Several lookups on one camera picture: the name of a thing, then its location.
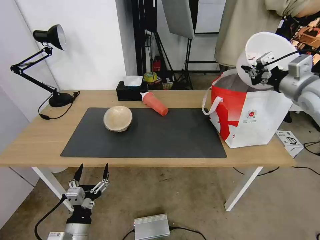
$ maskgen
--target lamp arm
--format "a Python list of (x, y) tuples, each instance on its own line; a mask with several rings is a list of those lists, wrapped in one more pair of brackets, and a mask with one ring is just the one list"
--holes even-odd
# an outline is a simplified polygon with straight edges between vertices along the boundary
[[(38, 59), (37, 61), (34, 62), (30, 62), (27, 63), (27, 61), (29, 61), (30, 59), (34, 58), (35, 56), (41, 54), (42, 52), (45, 52), (47, 55)], [(57, 89), (56, 88), (51, 88), (48, 85), (39, 82), (38, 80), (34, 79), (33, 77), (30, 77), (29, 75), (24, 73), (24, 70), (32, 67), (33, 65), (37, 64), (38, 62), (41, 62), (42, 60), (46, 59), (47, 57), (50, 57), (52, 55), (52, 48), (51, 47), (45, 47), (42, 50), (40, 50), (39, 52), (33, 54), (32, 56), (28, 57), (27, 59), (19, 62), (18, 64), (12, 65), (10, 67), (11, 71), (14, 72), (15, 74), (20, 75), (21, 77), (29, 80), (30, 82), (38, 85), (39, 87), (42, 87), (43, 89), (47, 90), (48, 92), (52, 93), (53, 95), (58, 94)]]

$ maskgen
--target lamp base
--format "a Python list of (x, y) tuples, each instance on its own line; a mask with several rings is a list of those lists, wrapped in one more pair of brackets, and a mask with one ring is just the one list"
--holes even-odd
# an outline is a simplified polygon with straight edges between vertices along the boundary
[(72, 102), (72, 96), (69, 93), (54, 94), (49, 99), (49, 105), (51, 107), (63, 107)]

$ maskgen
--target table top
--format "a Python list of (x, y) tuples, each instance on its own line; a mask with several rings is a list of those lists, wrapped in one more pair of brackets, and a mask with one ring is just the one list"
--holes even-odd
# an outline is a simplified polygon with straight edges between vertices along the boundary
[[(201, 108), (205, 91), (153, 91), (168, 108)], [(294, 166), (295, 160), (274, 136), (269, 144), (230, 149), (224, 141), (227, 158), (73, 158), (60, 154), (89, 107), (146, 107), (142, 102), (118, 101), (114, 90), (82, 90), (62, 118), (43, 120), (36, 117), (0, 155), (0, 166), (74, 166), (86, 167), (245, 167)], [(66, 108), (47, 106), (42, 113), (60, 116)]]

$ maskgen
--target desk lamp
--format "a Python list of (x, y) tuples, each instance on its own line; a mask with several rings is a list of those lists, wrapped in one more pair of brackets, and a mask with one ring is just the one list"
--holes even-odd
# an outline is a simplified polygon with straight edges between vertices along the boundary
[[(50, 106), (62, 107), (62, 106), (68, 105), (69, 103), (72, 103), (73, 100), (78, 96), (78, 94), (74, 94), (74, 96), (71, 96), (68, 93), (60, 93), (57, 91), (57, 88), (54, 88), (54, 87), (49, 86), (45, 83), (39, 82), (38, 80), (36, 80), (36, 79), (34, 79), (24, 73), (24, 70), (27, 70), (28, 68), (37, 64), (38, 62), (41, 62), (42, 60), (51, 56), (53, 48), (51, 46), (49, 46), (49, 43), (51, 43), (56, 48), (59, 48), (61, 50), (65, 50), (66, 39), (65, 39), (65, 35), (64, 35), (64, 32), (63, 32), (61, 25), (60, 24), (54, 25), (48, 31), (35, 30), (33, 32), (33, 37), (36, 41), (40, 42), (44, 46), (44, 48), (42, 50), (40, 50), (39, 52), (35, 53), (34, 55), (28, 57), (27, 59), (23, 60), (22, 62), (19, 62), (18, 64), (15, 64), (15, 65), (12, 65), (10, 68), (11, 71), (20, 75), (21, 77), (24, 77), (25, 79), (29, 80), (30, 82), (33, 82), (34, 84), (38, 85), (39, 87), (42, 87), (43, 89), (47, 90), (48, 92), (50, 92), (52, 95), (51, 98), (49, 99)], [(42, 57), (36, 61), (27, 62), (30, 59), (32, 59), (42, 53), (46, 53), (47, 55), (45, 55), (44, 57)]]

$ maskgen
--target white table leg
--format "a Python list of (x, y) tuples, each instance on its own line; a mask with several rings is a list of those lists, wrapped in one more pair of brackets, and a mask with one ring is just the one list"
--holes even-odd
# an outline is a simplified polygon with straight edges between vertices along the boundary
[(244, 192), (247, 190), (247, 188), (250, 186), (250, 184), (253, 182), (253, 180), (256, 178), (259, 172), (262, 170), (262, 168), (263, 167), (250, 168), (246, 171), (242, 181), (238, 184), (236, 189), (233, 190), (232, 194), (224, 204), (226, 211), (231, 211), (231, 209), (241, 198), (241, 196), (244, 194)]
[[(62, 194), (66, 193), (66, 190), (61, 186), (59, 181), (55, 178), (52, 172), (48, 168), (38, 168), (32, 167), (32, 169), (39, 175), (39, 177), (45, 182), (45, 184), (54, 192), (54, 194), (61, 199)], [(73, 212), (73, 207), (65, 200), (64, 205), (69, 209), (69, 211)]]

